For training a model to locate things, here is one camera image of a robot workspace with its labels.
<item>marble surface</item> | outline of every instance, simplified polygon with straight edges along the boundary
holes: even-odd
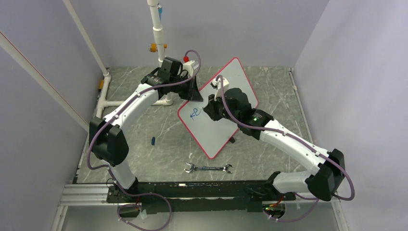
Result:
[[[198,74],[200,88],[220,69],[202,67]],[[112,82],[107,99],[125,100],[153,67],[111,68]],[[245,72],[258,97],[258,108],[274,116],[286,128],[308,140],[306,127],[286,67],[248,66]],[[177,117],[177,110],[185,102],[171,94],[172,106],[151,106],[133,123],[127,134],[127,160],[139,181],[203,181],[203,180],[266,180],[274,171],[297,172],[304,168],[274,146],[257,141],[238,131],[236,142],[228,143],[218,156],[206,157],[196,141]],[[115,108],[106,108],[104,115]],[[198,166],[231,164],[232,174],[222,171],[195,171],[186,173],[186,162]],[[93,166],[101,164],[91,155]],[[78,183],[105,182],[106,169],[90,171],[85,158]]]

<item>white pvc pipe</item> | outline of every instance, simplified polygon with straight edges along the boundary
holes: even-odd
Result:
[[[99,68],[101,69],[101,71],[103,73],[103,76],[109,75],[109,72],[106,70],[105,65],[103,65],[102,60],[101,60],[100,56],[98,55],[98,52],[96,52],[96,49],[92,44],[92,41],[90,40],[90,38],[89,38],[85,28],[84,28],[84,25],[82,25],[82,23],[81,23],[81,21],[80,21],[80,19],[78,17],[78,14],[75,12],[75,9],[71,4],[71,1],[70,0],[63,0],[63,2],[65,4],[65,7],[67,8],[68,12],[70,13],[72,19],[74,20],[76,26],[78,27],[82,37],[84,38],[85,42],[87,43],[87,45],[88,45],[88,47],[90,49],[90,52],[92,53],[93,57],[95,58],[96,62],[98,63]]]
[[[118,107],[121,104],[123,104],[123,102],[124,101],[105,101],[105,106],[106,107],[114,107],[114,106]]]
[[[2,47],[18,64],[28,72],[31,77],[77,122],[89,130],[89,124],[78,112],[62,97],[62,95],[49,83],[49,81],[26,59],[23,54],[0,31],[0,47]]]
[[[157,8],[157,4],[159,4],[159,1],[147,0],[147,4],[150,6],[150,14],[152,15],[154,42],[156,43],[157,51],[159,52],[159,66],[162,66],[163,60],[165,58],[165,48],[163,26],[160,23],[159,9]]]

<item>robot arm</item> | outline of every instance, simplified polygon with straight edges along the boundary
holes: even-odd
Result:
[[[136,194],[138,192],[138,180],[130,170],[126,160],[129,152],[125,138],[128,128],[150,105],[170,92],[177,93],[180,98],[185,100],[202,102],[203,98],[198,91],[195,78],[182,84],[169,86],[169,84],[178,83],[193,76],[198,65],[197,61],[192,60],[182,64],[178,60],[166,57],[162,66],[146,75],[123,104],[103,119],[94,117],[89,123],[89,142],[91,142],[102,126],[105,126],[107,121],[111,121],[97,137],[92,151],[98,159],[109,167],[116,180],[128,193]],[[148,90],[158,85],[167,85],[167,87]]]
[[[222,118],[233,122],[219,95],[220,80],[211,83],[217,93],[210,95],[204,108],[209,117],[218,121]],[[223,86],[228,82],[223,78]],[[268,193],[276,196],[287,192],[312,193],[318,199],[329,201],[340,186],[344,175],[338,168],[326,161],[323,155],[344,168],[344,155],[334,149],[332,152],[317,147],[289,131],[268,113],[254,109],[248,98],[239,88],[232,88],[224,93],[230,113],[238,120],[238,128],[246,135],[272,144],[290,157],[297,160],[306,171],[295,173],[274,172],[265,184]]]

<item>wrench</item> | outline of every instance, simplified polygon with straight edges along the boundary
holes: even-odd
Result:
[[[225,165],[224,167],[206,167],[206,166],[195,166],[192,163],[186,163],[187,165],[190,165],[190,169],[184,169],[187,173],[191,173],[193,171],[197,170],[219,170],[219,171],[224,171],[226,173],[232,173],[228,170],[229,167],[233,167],[232,165],[228,164]]]

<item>white wall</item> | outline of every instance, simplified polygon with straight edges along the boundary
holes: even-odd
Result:
[[[331,0],[295,66],[315,142],[345,154],[353,231],[408,226],[407,41],[408,1]]]
[[[0,30],[84,117],[101,71],[62,1],[1,2]],[[86,132],[0,47],[0,230],[50,230]]]
[[[108,66],[156,65],[146,0],[71,0]],[[328,0],[162,0],[168,56],[196,49],[204,65],[294,66]]]

